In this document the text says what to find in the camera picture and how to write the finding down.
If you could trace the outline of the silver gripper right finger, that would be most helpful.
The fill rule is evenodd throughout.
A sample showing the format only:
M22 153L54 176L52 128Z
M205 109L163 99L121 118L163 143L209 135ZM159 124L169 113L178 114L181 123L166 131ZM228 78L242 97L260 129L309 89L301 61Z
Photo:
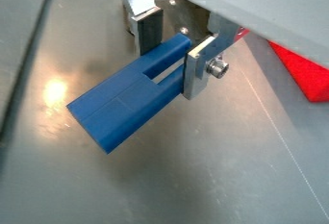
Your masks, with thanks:
M248 34L248 29L217 13L210 13L210 35L186 53L182 95L191 100L206 88L209 78L221 79L229 70L224 51Z

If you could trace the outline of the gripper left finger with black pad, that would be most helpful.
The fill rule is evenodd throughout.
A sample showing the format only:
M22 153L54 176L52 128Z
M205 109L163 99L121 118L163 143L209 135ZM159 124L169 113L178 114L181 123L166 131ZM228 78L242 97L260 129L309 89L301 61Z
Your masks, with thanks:
M137 52L143 55L162 41L163 10L154 0L122 0L127 12L129 31L135 37Z

